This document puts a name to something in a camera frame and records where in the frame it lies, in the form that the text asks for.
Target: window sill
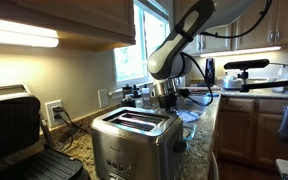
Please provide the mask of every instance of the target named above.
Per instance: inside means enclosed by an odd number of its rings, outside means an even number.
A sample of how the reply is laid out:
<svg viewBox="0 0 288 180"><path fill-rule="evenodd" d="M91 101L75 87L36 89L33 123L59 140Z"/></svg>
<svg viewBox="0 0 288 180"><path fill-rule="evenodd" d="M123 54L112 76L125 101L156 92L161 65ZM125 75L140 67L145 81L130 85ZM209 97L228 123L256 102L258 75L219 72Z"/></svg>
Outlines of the window sill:
<svg viewBox="0 0 288 180"><path fill-rule="evenodd" d="M144 87L144 84L147 85L148 88L150 88L150 90L153 89L153 82L147 82L147 83L141 83L136 85L138 88L142 89ZM123 97L123 92L122 89L117 89L115 91L110 91L108 92L108 95L112 96L112 99L118 99L118 98L122 98Z"/></svg>

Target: kitchen drawer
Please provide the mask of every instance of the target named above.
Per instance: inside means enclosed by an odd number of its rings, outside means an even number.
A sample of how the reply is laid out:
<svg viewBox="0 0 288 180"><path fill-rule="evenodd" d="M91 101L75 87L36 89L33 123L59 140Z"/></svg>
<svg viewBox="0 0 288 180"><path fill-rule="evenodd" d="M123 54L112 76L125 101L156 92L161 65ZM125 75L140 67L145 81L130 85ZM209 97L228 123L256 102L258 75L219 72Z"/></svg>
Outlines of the kitchen drawer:
<svg viewBox="0 0 288 180"><path fill-rule="evenodd" d="M259 112L283 114L283 106L288 106L288 100L261 99Z"/></svg>
<svg viewBox="0 0 288 180"><path fill-rule="evenodd" d="M228 111L253 112L254 99L223 98L220 109Z"/></svg>

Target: stainless steel toaster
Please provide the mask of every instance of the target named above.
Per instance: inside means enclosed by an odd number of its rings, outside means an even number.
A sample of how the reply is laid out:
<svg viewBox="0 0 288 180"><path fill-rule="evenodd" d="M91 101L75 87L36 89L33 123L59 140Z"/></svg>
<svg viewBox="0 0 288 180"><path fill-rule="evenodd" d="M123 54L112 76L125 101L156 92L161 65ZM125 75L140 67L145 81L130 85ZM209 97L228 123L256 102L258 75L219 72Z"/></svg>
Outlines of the stainless steel toaster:
<svg viewBox="0 0 288 180"><path fill-rule="evenodd" d="M183 122L175 114L122 107L91 123L96 174L112 180L176 180L183 172Z"/></svg>

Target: sink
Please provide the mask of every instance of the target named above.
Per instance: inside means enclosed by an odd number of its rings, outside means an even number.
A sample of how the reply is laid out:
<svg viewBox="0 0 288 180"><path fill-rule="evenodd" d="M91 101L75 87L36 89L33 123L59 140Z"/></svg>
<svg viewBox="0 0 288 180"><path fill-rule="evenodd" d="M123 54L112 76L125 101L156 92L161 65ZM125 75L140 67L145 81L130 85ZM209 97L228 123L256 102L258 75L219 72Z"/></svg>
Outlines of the sink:
<svg viewBox="0 0 288 180"><path fill-rule="evenodd" d="M190 98L194 99L197 102L207 104L210 101L210 97L205 95L191 95ZM193 111L197 113L198 115L202 115L205 111L205 106L200 106L195 104L192 100L188 98L177 98L177 106L178 110L187 110L187 111Z"/></svg>

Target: window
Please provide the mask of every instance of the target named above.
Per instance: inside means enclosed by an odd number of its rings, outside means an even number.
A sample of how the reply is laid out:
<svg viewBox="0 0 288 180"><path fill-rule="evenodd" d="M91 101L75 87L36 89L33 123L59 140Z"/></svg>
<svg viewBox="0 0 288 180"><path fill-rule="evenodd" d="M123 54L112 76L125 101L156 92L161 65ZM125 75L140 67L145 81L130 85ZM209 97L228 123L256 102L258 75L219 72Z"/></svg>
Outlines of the window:
<svg viewBox="0 0 288 180"><path fill-rule="evenodd" d="M136 45L114 49L117 87L150 81L147 59L169 34L168 21L137 1L134 24Z"/></svg>

